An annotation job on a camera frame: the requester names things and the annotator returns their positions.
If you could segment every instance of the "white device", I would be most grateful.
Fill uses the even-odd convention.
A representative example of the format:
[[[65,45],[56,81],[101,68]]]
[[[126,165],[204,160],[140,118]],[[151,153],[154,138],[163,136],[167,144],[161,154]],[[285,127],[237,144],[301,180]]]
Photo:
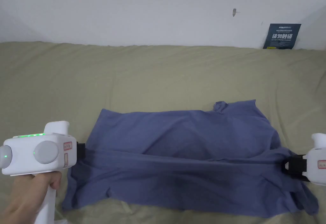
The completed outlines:
[[[326,134],[312,134],[314,148],[302,158],[307,159],[307,171],[302,172],[310,182],[326,186]]]
[[[326,186],[326,134],[315,133],[314,148],[306,155],[289,157],[282,162],[282,171],[293,178]]]
[[[77,161],[77,141],[68,135],[68,121],[46,124],[43,133],[15,136],[0,147],[0,168],[5,175],[60,171]],[[66,224],[54,221],[55,190],[50,186],[35,224]]]

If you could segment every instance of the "human hand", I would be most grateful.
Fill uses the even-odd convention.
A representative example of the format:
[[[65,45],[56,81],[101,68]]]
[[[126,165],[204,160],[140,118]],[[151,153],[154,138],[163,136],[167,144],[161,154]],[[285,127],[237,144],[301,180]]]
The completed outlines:
[[[5,224],[33,224],[50,185],[58,190],[61,172],[16,176],[11,201],[4,211]]]

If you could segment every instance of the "gripper handle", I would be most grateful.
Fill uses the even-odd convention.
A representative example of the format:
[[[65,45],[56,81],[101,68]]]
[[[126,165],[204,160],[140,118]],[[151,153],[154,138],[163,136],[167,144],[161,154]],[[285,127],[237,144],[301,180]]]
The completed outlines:
[[[34,224],[54,224],[55,189],[48,187],[48,192]]]

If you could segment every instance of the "black sign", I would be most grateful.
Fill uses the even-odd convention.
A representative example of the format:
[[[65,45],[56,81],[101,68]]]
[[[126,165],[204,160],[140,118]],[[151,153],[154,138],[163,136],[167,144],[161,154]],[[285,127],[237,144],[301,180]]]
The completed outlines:
[[[270,24],[264,49],[292,49],[301,24]]]

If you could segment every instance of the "gray round button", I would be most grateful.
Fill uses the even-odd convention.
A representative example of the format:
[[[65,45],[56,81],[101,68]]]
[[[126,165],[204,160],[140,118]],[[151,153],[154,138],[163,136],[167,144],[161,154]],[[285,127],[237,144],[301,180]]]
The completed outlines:
[[[57,158],[59,149],[55,142],[43,141],[35,147],[33,154],[35,159],[41,164],[49,164]]]
[[[3,145],[0,147],[0,168],[7,168],[12,159],[11,147],[8,145]]]

